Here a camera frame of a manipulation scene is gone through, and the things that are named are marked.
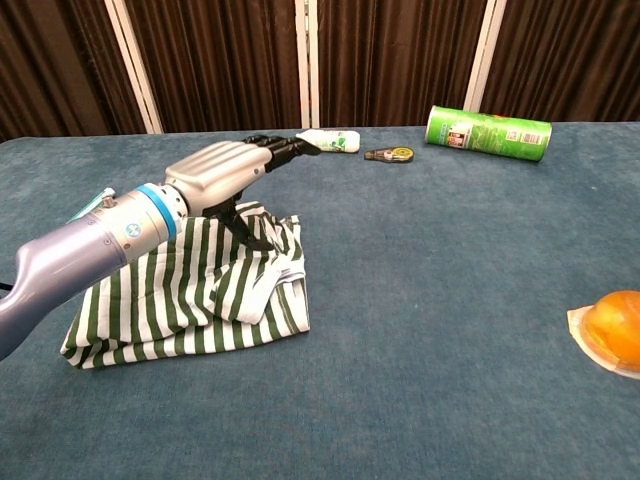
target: white pole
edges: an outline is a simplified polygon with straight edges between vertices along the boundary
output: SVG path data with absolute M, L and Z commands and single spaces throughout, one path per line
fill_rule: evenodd
M 466 111 L 478 112 L 482 105 L 484 88 L 489 77 L 493 52 L 498 41 L 506 5 L 507 0 L 487 0 L 478 45 L 476 46 L 476 55 L 473 60 L 467 94 L 464 100 L 463 108 Z
M 125 0 L 104 0 L 147 133 L 163 133 Z
M 300 121 L 302 128 L 309 128 L 309 61 L 305 0 L 296 0 L 296 39 L 298 45 L 298 78 L 300 82 Z
M 309 70 L 311 72 L 311 128 L 320 127 L 318 87 L 318 2 L 309 0 Z

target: striped shirt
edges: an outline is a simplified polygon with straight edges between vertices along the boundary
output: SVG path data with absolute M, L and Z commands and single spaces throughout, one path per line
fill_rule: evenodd
M 217 219 L 189 218 L 166 242 L 89 288 L 60 353 L 90 369 L 262 345 L 309 330 L 297 216 L 238 206 L 274 249 L 247 249 Z

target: blue table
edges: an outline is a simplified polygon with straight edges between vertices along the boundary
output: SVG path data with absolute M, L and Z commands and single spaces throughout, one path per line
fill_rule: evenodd
M 75 298 L 0 363 L 0 478 L 637 478 L 640 382 L 566 312 L 640 290 L 640 123 L 555 124 L 539 164 L 360 132 L 414 162 L 300 158 L 243 197 L 300 215 L 308 334 L 79 371 Z M 251 133 L 0 145 L 0 281 L 105 186 Z

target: can label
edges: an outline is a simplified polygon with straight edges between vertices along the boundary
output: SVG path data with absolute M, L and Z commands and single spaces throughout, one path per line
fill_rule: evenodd
M 434 106 L 425 141 L 452 148 L 539 161 L 549 139 L 551 124 Z

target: orange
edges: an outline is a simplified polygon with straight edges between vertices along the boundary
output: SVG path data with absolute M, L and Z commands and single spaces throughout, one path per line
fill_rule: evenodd
M 620 290 L 602 297 L 585 314 L 581 333 L 601 357 L 640 371 L 640 292 Z

